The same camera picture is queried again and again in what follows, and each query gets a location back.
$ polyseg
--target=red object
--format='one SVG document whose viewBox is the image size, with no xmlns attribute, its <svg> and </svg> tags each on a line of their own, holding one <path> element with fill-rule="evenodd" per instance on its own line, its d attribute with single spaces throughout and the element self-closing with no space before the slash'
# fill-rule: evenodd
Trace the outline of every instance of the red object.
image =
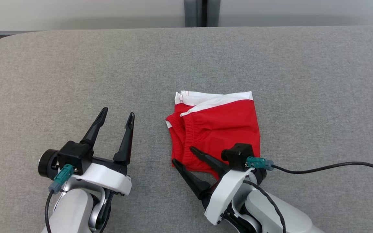
<svg viewBox="0 0 373 233">
<path fill-rule="evenodd" d="M 251 92 L 227 95 L 176 93 L 175 112 L 166 118 L 172 138 L 172 158 L 190 171 L 210 172 L 209 165 L 190 151 L 191 146 L 221 160 L 223 149 L 236 143 L 253 146 L 260 157 L 260 133 Z"/>
</svg>

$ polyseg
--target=teal cable connector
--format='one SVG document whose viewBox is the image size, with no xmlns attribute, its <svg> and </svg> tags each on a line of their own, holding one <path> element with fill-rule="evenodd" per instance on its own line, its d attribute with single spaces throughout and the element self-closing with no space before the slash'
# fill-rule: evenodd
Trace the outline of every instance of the teal cable connector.
<svg viewBox="0 0 373 233">
<path fill-rule="evenodd" d="M 54 178 L 54 182 L 49 186 L 49 191 L 53 190 L 54 194 L 57 194 L 61 186 L 73 175 L 74 167 L 70 164 L 66 164 L 62 167 L 61 171 Z"/>
<path fill-rule="evenodd" d="M 246 166 L 249 168 L 264 168 L 269 171 L 274 169 L 271 167 L 273 164 L 273 161 L 266 160 L 265 158 L 248 157 L 246 160 Z"/>
</svg>

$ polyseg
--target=cable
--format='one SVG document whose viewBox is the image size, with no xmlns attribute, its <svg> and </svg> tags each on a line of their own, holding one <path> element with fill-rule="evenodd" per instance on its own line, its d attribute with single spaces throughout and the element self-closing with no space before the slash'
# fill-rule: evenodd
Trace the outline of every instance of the cable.
<svg viewBox="0 0 373 233">
<path fill-rule="evenodd" d="M 284 223 L 284 218 L 283 218 L 283 215 L 281 214 L 280 210 L 278 209 L 277 205 L 275 204 L 275 202 L 273 201 L 273 199 L 271 199 L 271 197 L 260 187 L 258 187 L 255 183 L 253 182 L 250 182 L 248 180 L 244 180 L 243 183 L 245 184 L 249 184 L 253 187 L 255 187 L 257 190 L 259 190 L 263 195 L 265 195 L 265 197 L 268 199 L 268 201 L 274 206 L 274 209 L 276 210 L 278 216 L 280 217 L 280 222 L 281 222 L 281 225 L 283 226 L 283 233 L 286 233 L 286 224 Z"/>
<path fill-rule="evenodd" d="M 290 173 L 290 174 L 307 174 L 307 173 L 318 172 L 318 171 L 323 171 L 323 170 L 327 170 L 327 169 L 330 169 L 330 168 L 337 168 L 337 167 L 348 166 L 348 165 L 364 165 L 364 166 L 373 168 L 373 164 L 368 163 L 368 162 L 341 162 L 341 163 L 337 163 L 337 164 L 333 164 L 333 165 L 329 165 L 329 166 L 324 166 L 324 167 L 321 167 L 321 168 L 310 169 L 310 170 L 306 170 L 306 171 L 291 171 L 291 170 L 281 168 L 277 165 L 271 165 L 271 167 L 272 168 L 277 168 L 280 171 L 284 171 L 284 172 Z"/>
<path fill-rule="evenodd" d="M 53 193 L 54 193 L 54 190 L 51 190 L 49 197 L 47 197 L 47 202 L 46 202 L 45 218 L 46 218 L 47 233 L 51 233 L 50 222 L 49 222 L 49 205 L 50 205 L 50 200 L 51 200 L 51 197 L 53 196 Z"/>
</svg>

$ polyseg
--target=folded clothing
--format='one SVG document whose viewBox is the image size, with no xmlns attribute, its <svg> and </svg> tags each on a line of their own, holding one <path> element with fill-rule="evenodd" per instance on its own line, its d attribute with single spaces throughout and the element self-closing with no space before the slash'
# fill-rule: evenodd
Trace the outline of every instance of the folded clothing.
<svg viewBox="0 0 373 233">
<path fill-rule="evenodd" d="M 190 151 L 194 146 L 221 160 L 223 149 L 236 143 L 253 146 L 260 157 L 260 132 L 251 92 L 207 94 L 181 91 L 175 95 L 174 113 L 166 118 L 172 139 L 172 158 L 190 171 L 218 175 Z"/>
</svg>

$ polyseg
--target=camera lens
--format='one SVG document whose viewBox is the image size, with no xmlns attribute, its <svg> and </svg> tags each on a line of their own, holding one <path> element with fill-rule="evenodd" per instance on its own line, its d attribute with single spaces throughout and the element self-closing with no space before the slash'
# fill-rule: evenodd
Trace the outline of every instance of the camera lens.
<svg viewBox="0 0 373 233">
<path fill-rule="evenodd" d="M 57 153 L 58 150 L 54 149 L 48 149 L 43 153 L 38 162 L 38 173 L 40 176 L 54 180 L 58 173 L 58 165 L 56 165 Z"/>
</svg>

